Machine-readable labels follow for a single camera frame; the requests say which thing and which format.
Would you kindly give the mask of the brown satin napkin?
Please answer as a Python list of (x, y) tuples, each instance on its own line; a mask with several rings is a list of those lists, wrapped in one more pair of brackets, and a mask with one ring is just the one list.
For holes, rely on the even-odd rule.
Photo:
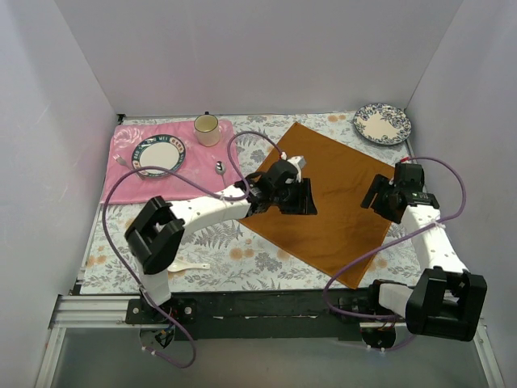
[(244, 226), (329, 276), (383, 243), (390, 221), (360, 205), (376, 175), (393, 177), (392, 166), (299, 123), (278, 145), (305, 158), (302, 174), (311, 180), (317, 215), (271, 208), (243, 220)]

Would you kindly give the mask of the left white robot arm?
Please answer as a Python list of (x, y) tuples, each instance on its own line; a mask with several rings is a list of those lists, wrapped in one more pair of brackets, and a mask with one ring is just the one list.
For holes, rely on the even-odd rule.
[(168, 268), (180, 243), (198, 230), (223, 221), (241, 220), (275, 206), (282, 214), (316, 215), (310, 179), (301, 176), (302, 156), (274, 162), (266, 172), (250, 174), (215, 196), (167, 202), (150, 199), (125, 232), (137, 262), (144, 313), (164, 323), (172, 312)]

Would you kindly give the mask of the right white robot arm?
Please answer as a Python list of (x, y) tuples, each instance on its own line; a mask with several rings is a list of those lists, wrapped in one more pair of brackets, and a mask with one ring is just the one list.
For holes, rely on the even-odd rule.
[(399, 162), (392, 179), (375, 175), (361, 203), (362, 208), (371, 208), (406, 229), (422, 269), (412, 287), (375, 280), (368, 288), (365, 310), (379, 322), (395, 313), (415, 335), (470, 341), (487, 284), (455, 253), (440, 219), (439, 203), (423, 191), (424, 181), (422, 166)]

